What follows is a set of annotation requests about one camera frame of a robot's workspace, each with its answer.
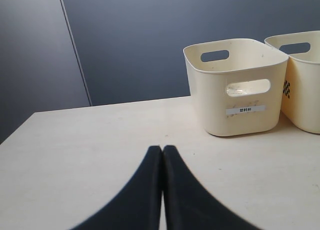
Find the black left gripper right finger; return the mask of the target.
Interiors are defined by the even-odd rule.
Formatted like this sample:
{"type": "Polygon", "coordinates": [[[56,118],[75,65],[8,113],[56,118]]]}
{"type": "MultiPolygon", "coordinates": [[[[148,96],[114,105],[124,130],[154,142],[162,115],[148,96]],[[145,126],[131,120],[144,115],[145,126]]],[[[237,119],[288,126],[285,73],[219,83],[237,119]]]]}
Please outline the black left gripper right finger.
{"type": "Polygon", "coordinates": [[[168,230],[258,229],[212,196],[192,174],[174,145],[164,147],[162,159],[168,230]]]}

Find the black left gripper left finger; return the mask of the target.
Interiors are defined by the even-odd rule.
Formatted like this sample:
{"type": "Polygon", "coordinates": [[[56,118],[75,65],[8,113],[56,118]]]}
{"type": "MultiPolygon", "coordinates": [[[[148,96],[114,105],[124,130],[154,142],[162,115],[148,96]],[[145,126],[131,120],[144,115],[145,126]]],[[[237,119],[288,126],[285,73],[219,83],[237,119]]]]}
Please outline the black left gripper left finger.
{"type": "Polygon", "coordinates": [[[158,230],[162,206],[162,149],[150,146],[119,193],[74,230],[158,230]]]}

